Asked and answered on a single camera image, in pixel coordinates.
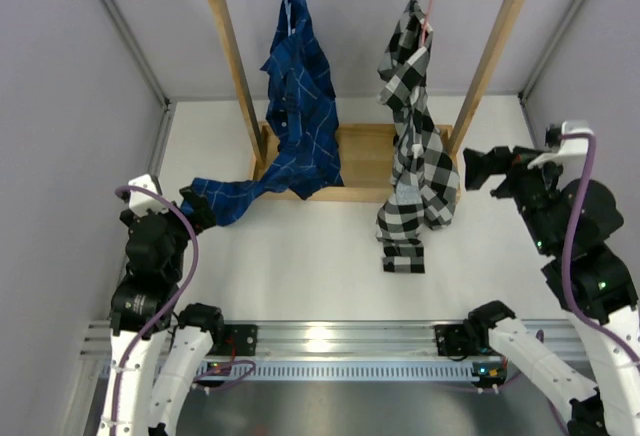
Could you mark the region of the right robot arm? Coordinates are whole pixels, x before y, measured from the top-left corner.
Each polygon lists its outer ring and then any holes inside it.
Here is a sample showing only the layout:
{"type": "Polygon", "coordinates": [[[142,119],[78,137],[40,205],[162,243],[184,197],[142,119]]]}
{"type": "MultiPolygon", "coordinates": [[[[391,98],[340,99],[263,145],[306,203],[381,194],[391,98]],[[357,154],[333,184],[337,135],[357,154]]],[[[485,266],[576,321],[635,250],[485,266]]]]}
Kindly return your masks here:
{"type": "Polygon", "coordinates": [[[639,296],[625,263],[607,246],[624,219],[611,191],[590,177],[593,152],[580,178],[558,186],[560,152],[496,147],[467,149],[465,186],[511,199],[537,250],[549,257],[546,284],[577,332],[593,376],[574,372],[528,330],[513,310],[495,300],[464,321],[465,340],[478,352],[513,363],[547,398],[570,435],[636,435],[639,432],[639,296]]]}

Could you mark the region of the pink wire hanger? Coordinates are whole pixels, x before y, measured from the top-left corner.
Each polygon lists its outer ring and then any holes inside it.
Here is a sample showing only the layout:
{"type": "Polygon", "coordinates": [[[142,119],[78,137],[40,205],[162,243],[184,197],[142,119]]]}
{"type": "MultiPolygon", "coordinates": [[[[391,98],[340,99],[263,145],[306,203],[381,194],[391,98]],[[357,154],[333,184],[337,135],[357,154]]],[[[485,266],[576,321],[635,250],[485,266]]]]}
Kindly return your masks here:
{"type": "Polygon", "coordinates": [[[434,0],[428,0],[428,5],[427,5],[427,9],[425,12],[425,16],[424,16],[424,21],[422,24],[422,32],[421,32],[421,45],[425,46],[426,44],[426,38],[427,38],[427,33],[428,33],[428,27],[429,27],[429,20],[430,20],[430,16],[433,10],[433,5],[434,5],[434,0]]]}

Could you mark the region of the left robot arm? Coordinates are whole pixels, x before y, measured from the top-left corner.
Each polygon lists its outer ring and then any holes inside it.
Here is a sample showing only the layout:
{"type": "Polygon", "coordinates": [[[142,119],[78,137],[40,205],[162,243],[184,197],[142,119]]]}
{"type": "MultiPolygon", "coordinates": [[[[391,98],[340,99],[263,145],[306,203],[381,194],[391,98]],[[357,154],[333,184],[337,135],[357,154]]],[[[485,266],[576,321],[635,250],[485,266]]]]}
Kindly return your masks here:
{"type": "Polygon", "coordinates": [[[185,270],[186,248],[215,224],[206,200],[190,188],[195,207],[184,214],[166,200],[152,175],[116,191],[127,202],[120,219],[128,231],[126,273],[111,299],[110,372],[100,435],[173,435],[206,355],[223,349],[224,318],[201,303],[173,313],[195,271],[185,270]]]}

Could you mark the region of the black white checkered shirt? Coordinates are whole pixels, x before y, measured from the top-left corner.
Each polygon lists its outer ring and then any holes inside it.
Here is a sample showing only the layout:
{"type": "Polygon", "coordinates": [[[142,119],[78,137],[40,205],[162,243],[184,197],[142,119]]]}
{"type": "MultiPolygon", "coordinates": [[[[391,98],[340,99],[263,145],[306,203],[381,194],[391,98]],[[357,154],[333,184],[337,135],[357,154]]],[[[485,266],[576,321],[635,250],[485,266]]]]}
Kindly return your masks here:
{"type": "Polygon", "coordinates": [[[424,273],[421,232],[450,225],[457,205],[460,176],[428,108],[432,39],[420,0],[409,0],[378,67],[385,86],[377,102],[391,111],[395,128],[392,192],[376,216],[388,273],[424,273]]]}

